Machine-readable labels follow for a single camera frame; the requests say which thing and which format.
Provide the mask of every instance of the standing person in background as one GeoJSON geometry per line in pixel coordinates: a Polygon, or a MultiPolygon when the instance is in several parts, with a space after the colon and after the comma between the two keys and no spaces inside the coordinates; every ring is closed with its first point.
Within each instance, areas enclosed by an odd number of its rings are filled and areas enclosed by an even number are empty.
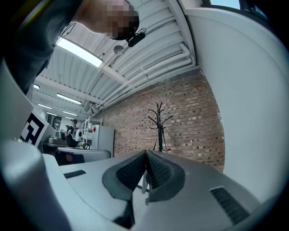
{"type": "Polygon", "coordinates": [[[77,120],[73,119],[71,121],[72,121],[71,126],[67,128],[67,131],[65,133],[65,140],[67,142],[68,147],[75,148],[77,145],[77,142],[72,138],[72,133],[73,133],[73,130],[76,129],[77,120]]]}
{"type": "Polygon", "coordinates": [[[22,0],[12,3],[4,57],[16,83],[30,99],[36,76],[48,66],[56,41],[71,21],[117,40],[125,40],[135,33],[140,23],[138,14],[126,0],[22,0]]]}

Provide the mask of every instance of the chair backrest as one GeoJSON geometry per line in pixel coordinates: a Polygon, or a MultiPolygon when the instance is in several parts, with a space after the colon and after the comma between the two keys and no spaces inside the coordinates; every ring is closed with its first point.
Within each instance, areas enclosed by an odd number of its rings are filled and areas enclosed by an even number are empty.
{"type": "Polygon", "coordinates": [[[111,158],[108,150],[92,150],[82,148],[57,148],[58,152],[72,153],[74,155],[83,155],[85,162],[100,161],[111,158]]]}

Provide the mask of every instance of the fluorescent light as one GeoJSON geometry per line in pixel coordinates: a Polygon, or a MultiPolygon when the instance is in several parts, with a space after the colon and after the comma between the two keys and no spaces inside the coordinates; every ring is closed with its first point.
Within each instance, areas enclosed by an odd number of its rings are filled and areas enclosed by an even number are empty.
{"type": "Polygon", "coordinates": [[[71,115],[77,116],[77,114],[73,114],[73,113],[66,112],[66,111],[63,111],[63,112],[64,112],[64,113],[67,113],[67,114],[71,114],[71,115]]]}
{"type": "Polygon", "coordinates": [[[63,98],[63,99],[66,99],[66,100],[69,100],[69,101],[71,101],[71,102],[74,102],[74,103],[77,103],[77,104],[80,104],[80,105],[81,105],[81,102],[80,102],[80,101],[77,101],[77,100],[68,98],[68,97],[66,97],[66,96],[64,96],[64,95],[61,95],[61,94],[59,94],[59,93],[57,93],[57,96],[60,97],[60,98],[63,98]]]}
{"type": "Polygon", "coordinates": [[[50,115],[53,115],[53,116],[57,116],[57,115],[55,115],[55,114],[52,114],[52,113],[50,113],[50,112],[48,112],[48,114],[50,114],[50,115]]]}
{"type": "Polygon", "coordinates": [[[42,104],[40,104],[40,103],[38,103],[38,105],[39,105],[39,106],[46,107],[46,108],[49,108],[49,109],[52,109],[51,107],[49,107],[49,106],[44,106],[44,105],[42,105],[42,104]]]}
{"type": "Polygon", "coordinates": [[[96,57],[95,55],[89,53],[82,47],[79,47],[78,45],[66,40],[65,38],[62,38],[58,43],[57,46],[62,47],[63,49],[70,51],[71,53],[77,55],[78,57],[88,61],[92,65],[99,67],[102,63],[102,61],[96,57]]]}
{"type": "Polygon", "coordinates": [[[38,90],[40,89],[40,86],[39,86],[39,85],[36,85],[36,84],[33,85],[33,87],[36,88],[36,89],[38,89],[38,90]]]}

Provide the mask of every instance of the brick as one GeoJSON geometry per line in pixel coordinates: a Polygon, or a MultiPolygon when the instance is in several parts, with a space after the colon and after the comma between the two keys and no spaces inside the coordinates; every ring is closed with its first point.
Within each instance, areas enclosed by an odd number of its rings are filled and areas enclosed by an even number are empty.
{"type": "Polygon", "coordinates": [[[161,119],[164,123],[168,153],[188,160],[224,169],[224,130],[217,102],[200,70],[183,73],[149,86],[102,111],[96,118],[104,126],[115,128],[114,155],[120,156],[134,150],[153,149],[157,131],[148,116],[156,116],[163,102],[161,119]]]}

